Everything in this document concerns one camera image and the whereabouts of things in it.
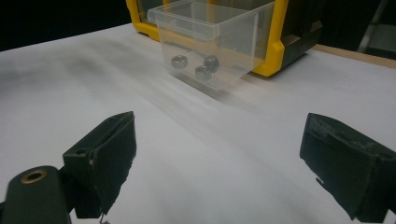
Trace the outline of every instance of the transparent bin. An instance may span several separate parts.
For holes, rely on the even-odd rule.
[[[273,10],[274,2],[243,10],[182,0],[150,9],[148,21],[158,26],[173,74],[221,90],[265,60]]]

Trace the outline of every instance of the black nut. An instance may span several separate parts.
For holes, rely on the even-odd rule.
[[[212,71],[204,65],[195,68],[195,77],[201,81],[207,81],[212,78]]]
[[[204,66],[209,68],[213,73],[217,72],[219,69],[219,59],[216,55],[209,55],[204,58]]]
[[[176,69],[185,68],[188,63],[187,57],[183,56],[183,55],[177,55],[177,56],[173,57],[171,62],[172,62],[172,66]]]

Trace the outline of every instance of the table surface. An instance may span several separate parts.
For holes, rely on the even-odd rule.
[[[339,119],[395,149],[395,99],[395,69],[315,50],[212,91],[170,76],[160,43],[131,24],[3,51],[0,195],[26,169],[61,168],[88,131],[133,110],[137,156],[111,224],[359,223],[299,158],[305,119]]]

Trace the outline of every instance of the yellow frame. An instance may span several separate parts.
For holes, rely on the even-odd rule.
[[[168,3],[169,0],[163,0],[164,5]],[[289,0],[275,0],[274,14],[268,38],[267,56],[265,61],[258,67],[254,68],[252,72],[269,77],[279,71],[282,67],[285,46],[280,41],[280,37],[282,35],[283,22],[285,20],[288,3]],[[158,28],[150,23],[145,23],[140,20],[137,0],[126,0],[126,4],[130,11],[134,28],[138,32],[147,34],[151,39],[160,41]]]

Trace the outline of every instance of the clear plastic container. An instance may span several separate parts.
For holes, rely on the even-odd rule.
[[[148,21],[173,73],[221,90],[265,60],[273,10],[274,2],[243,10],[182,0],[150,9]]]

